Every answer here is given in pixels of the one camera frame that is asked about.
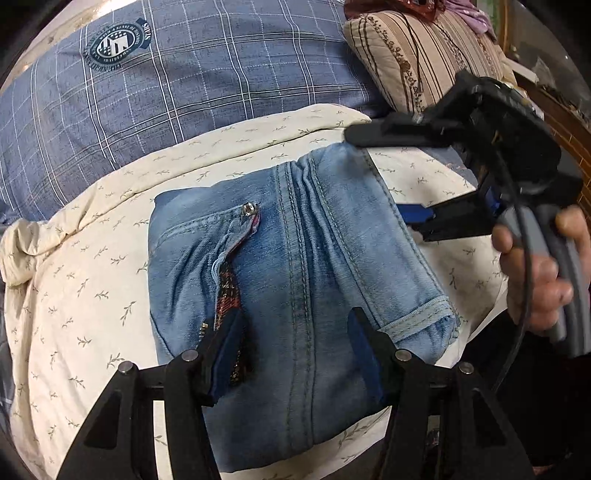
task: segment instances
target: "circular logo patch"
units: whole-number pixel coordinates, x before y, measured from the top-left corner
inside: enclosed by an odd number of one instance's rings
[[[134,50],[148,48],[151,40],[152,28],[138,18],[135,23],[120,23],[102,30],[86,47],[84,57],[94,70],[115,70]]]

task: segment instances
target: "bed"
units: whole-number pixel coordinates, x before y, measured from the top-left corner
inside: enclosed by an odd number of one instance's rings
[[[107,25],[138,17],[154,32],[147,50],[118,70],[92,70],[86,46]],[[143,0],[52,39],[4,89],[0,196],[11,226],[0,248],[8,285],[0,365],[12,439],[36,476],[55,478],[119,362],[156,364],[145,281],[155,195],[296,160],[388,111],[346,45],[344,21],[337,0]],[[371,156],[396,201],[438,202],[473,188],[449,151]],[[502,303],[498,257],[486,238],[420,248],[462,319],[440,360],[451,366]],[[299,457],[224,477],[322,478],[379,440],[387,418],[381,412]],[[164,480],[161,415],[156,428]]]

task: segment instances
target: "human hand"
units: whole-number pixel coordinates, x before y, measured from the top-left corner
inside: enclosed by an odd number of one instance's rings
[[[589,288],[591,278],[591,238],[581,209],[575,205],[562,210],[556,216],[556,227],[565,237],[574,240],[581,265],[585,286]],[[492,245],[501,252],[501,270],[509,277],[507,307],[516,323],[521,314],[525,262],[522,248],[513,247],[509,229],[496,225],[492,231]],[[531,316],[528,329],[542,333],[558,321],[558,308],[573,299],[573,286],[569,281],[558,278],[558,264],[553,258],[532,255],[532,296]]]

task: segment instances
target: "beige striped pillow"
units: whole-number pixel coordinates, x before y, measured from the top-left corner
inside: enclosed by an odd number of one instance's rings
[[[440,14],[433,24],[399,12],[363,14],[349,20],[343,33],[398,112],[422,112],[436,103],[464,68],[479,77],[503,77],[500,50],[454,12]]]

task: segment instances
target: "folded blue jeans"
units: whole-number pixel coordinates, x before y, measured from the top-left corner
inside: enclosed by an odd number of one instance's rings
[[[248,203],[256,225],[244,215]],[[430,363],[457,331],[369,154],[348,144],[158,195],[148,247],[161,364],[198,344],[232,252],[252,372],[204,409],[221,471],[289,458],[376,411],[347,336],[352,307]]]

